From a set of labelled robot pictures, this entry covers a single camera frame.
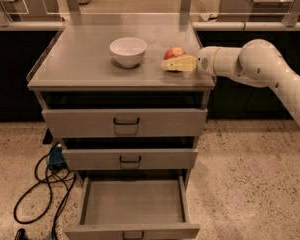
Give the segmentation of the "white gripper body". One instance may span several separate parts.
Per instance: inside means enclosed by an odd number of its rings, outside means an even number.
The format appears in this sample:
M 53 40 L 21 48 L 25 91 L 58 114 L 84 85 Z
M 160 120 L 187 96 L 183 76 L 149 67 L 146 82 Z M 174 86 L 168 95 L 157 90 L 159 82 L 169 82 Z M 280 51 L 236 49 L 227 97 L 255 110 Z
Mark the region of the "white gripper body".
M 219 47 L 208 46 L 196 53 L 197 71 L 204 75 L 215 76 L 214 59 Z

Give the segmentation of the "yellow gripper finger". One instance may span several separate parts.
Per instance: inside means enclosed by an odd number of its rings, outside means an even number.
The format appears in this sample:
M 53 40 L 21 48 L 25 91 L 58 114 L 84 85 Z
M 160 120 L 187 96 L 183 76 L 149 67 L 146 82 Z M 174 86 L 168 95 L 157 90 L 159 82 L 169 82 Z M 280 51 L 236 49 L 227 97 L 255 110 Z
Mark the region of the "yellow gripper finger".
M 197 60 L 192 55 L 182 55 L 163 60 L 161 68 L 165 71 L 191 72 L 197 67 Z

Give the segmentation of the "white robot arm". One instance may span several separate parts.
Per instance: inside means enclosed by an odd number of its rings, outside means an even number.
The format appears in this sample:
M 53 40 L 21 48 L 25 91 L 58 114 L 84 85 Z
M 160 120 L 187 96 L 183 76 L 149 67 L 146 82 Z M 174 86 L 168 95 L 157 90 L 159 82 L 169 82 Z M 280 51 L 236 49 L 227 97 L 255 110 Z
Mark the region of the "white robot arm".
M 161 63 L 165 71 L 222 76 L 253 87 L 268 87 L 300 127 L 300 76 L 277 48 L 263 39 L 247 42 L 242 48 L 208 46 L 195 56 L 180 55 Z

